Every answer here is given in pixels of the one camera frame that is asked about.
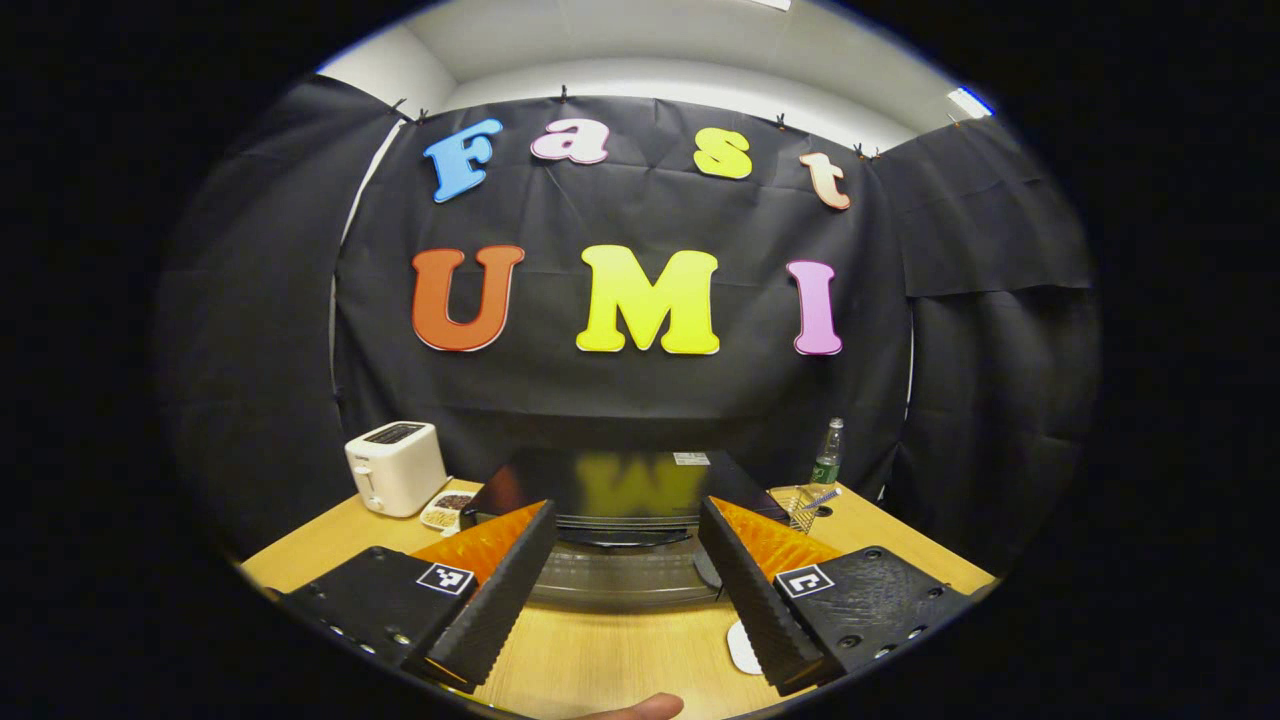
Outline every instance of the white toaster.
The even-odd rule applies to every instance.
[[[347,464],[365,507],[393,518],[422,510],[449,477],[435,425],[396,421],[347,443]]]

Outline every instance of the person's finger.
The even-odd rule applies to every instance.
[[[671,720],[685,708],[685,701],[671,693],[646,697],[631,707],[593,712],[573,720]]]

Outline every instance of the table surface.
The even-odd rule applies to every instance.
[[[444,491],[480,487],[452,479]],[[849,552],[878,544],[966,594],[995,582],[980,568],[847,488],[842,491],[827,503],[833,514],[814,520],[810,537]],[[416,515],[378,515],[353,496],[246,560],[241,569],[259,585],[291,592],[369,546],[413,552],[438,539],[440,533]],[[736,621],[733,606],[724,601],[628,614],[531,602],[475,698],[545,720],[625,707],[657,692],[684,698],[680,720],[732,717],[782,702],[763,675],[748,675],[730,659],[726,634]]]

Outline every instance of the black fabric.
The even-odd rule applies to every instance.
[[[1093,286],[1080,219],[993,115],[922,135],[873,167],[911,297]]]
[[[913,304],[910,414],[886,509],[1005,574],[1079,465],[1100,375],[1094,291]]]
[[[611,129],[596,165],[530,154],[548,122],[584,117]],[[425,147],[485,118],[494,135],[485,181],[433,201]],[[694,165],[704,127],[744,133],[753,172],[708,177]],[[813,191],[799,156],[826,152],[844,168],[854,208],[840,213]],[[503,334],[476,352],[440,352],[411,325],[412,258],[462,250],[451,316],[479,310],[488,245],[520,245]],[[710,252],[713,356],[584,352],[591,245],[630,247],[654,282],[672,254]],[[831,296],[844,351],[803,356],[791,260],[836,269]],[[726,448],[767,484],[808,477],[827,420],[845,418],[850,443],[840,479],[860,487],[897,439],[905,411],[909,315],[901,255],[877,177],[849,149],[728,110],[650,99],[575,97],[484,105],[402,128],[361,199],[338,261],[334,366],[348,434],[396,419],[440,428],[451,473],[488,479],[524,445]]]
[[[183,479],[242,557],[352,493],[329,296],[387,110],[329,78],[297,86],[228,150],[166,247],[156,392]]]

